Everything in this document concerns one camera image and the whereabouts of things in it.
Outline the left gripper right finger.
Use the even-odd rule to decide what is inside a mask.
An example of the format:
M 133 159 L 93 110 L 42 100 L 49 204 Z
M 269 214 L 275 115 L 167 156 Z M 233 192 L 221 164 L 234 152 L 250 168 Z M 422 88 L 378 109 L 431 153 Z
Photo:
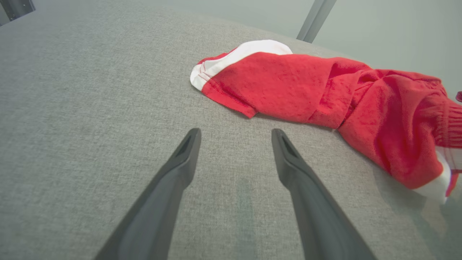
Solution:
M 271 140 L 279 180 L 290 192 L 306 260 L 375 260 L 328 189 L 281 129 Z

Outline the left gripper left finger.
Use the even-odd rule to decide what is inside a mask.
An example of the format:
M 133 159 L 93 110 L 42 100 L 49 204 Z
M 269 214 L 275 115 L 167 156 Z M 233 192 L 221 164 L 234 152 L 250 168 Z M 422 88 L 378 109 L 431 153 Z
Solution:
M 166 260 L 180 201 L 191 184 L 201 146 L 201 130 L 191 129 L 160 168 L 96 260 Z

